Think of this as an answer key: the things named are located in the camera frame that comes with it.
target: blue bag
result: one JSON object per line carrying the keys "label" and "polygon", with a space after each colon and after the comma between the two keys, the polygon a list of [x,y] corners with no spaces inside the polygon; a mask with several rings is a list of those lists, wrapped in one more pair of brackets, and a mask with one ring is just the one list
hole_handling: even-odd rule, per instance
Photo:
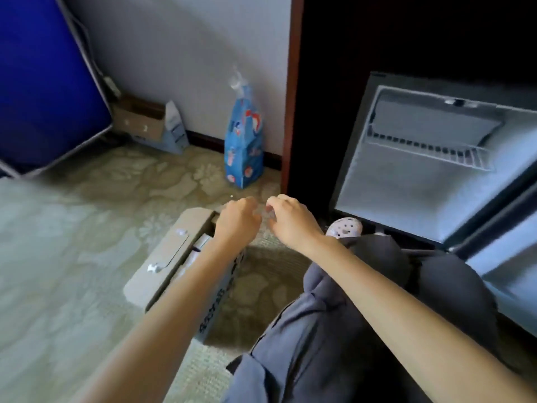
{"label": "blue bag", "polygon": [[225,175],[239,188],[263,173],[263,121],[252,102],[252,90],[239,73],[232,82],[237,100],[225,135]]}

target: mini fridge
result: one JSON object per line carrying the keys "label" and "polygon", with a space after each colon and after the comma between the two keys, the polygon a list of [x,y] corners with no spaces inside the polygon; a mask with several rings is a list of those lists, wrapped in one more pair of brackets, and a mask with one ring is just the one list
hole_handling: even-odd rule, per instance
{"label": "mini fridge", "polygon": [[[532,287],[498,287],[513,258],[524,277],[535,266],[537,292],[535,181],[537,90],[372,73],[331,208],[452,250],[513,301]],[[536,334],[537,297],[520,304],[530,313],[514,321]]]}

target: gray pants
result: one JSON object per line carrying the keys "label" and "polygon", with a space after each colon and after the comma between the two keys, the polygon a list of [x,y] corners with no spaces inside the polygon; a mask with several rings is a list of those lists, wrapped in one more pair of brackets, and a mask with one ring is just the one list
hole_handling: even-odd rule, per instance
{"label": "gray pants", "polygon": [[[428,258],[419,270],[389,236],[341,239],[354,254],[442,315],[494,355],[496,305],[459,258]],[[250,353],[228,366],[225,402],[429,402],[420,387],[318,265],[304,293],[269,325]]]}

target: fridge shelf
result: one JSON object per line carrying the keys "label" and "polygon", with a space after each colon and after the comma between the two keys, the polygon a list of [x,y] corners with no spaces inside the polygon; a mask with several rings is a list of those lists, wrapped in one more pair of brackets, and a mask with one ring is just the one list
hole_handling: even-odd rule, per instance
{"label": "fridge shelf", "polygon": [[367,132],[364,140],[368,144],[405,151],[406,153],[429,157],[476,170],[492,171],[494,169],[490,159],[490,151],[482,147],[460,143],[454,144],[451,147],[433,146],[419,141],[375,133],[372,130]]}

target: cardboard box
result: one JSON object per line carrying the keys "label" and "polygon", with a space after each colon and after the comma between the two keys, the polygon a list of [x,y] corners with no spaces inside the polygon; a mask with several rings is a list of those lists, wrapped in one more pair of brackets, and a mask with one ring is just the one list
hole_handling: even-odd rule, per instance
{"label": "cardboard box", "polygon": [[[217,220],[215,216],[216,212],[204,208],[185,210],[125,285],[123,292],[127,301],[143,308],[144,311],[149,311],[171,281],[180,279],[182,276],[180,271],[190,267],[190,265],[185,267],[185,264],[192,263],[195,259],[194,244],[204,234],[209,236],[214,234]],[[194,336],[198,341],[205,341],[243,259],[244,251],[228,266],[222,280],[215,286],[207,300],[206,312]]]}
{"label": "cardboard box", "polygon": [[161,105],[123,95],[112,105],[114,128],[133,140],[172,154],[182,154],[189,145],[183,120],[172,101]]}

